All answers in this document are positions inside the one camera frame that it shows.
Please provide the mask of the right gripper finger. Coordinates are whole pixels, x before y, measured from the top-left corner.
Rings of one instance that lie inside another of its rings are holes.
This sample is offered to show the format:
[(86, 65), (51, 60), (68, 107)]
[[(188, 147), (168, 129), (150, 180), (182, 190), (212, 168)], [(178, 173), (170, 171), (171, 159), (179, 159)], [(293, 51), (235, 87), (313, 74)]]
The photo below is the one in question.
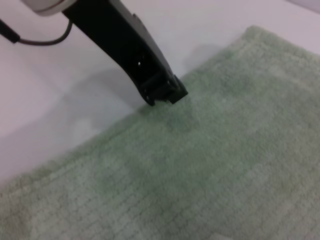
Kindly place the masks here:
[(182, 98), (188, 95), (188, 91), (185, 85), (176, 75), (174, 75), (174, 79), (170, 79), (168, 81), (168, 84), (169, 84), (170, 91), (169, 91), (169, 97), (167, 100), (171, 104), (175, 104), (176, 102), (178, 102), (179, 100), (181, 100)]
[(149, 106), (156, 102), (167, 102), (173, 92), (173, 85), (170, 81), (147, 81), (139, 85), (142, 98)]

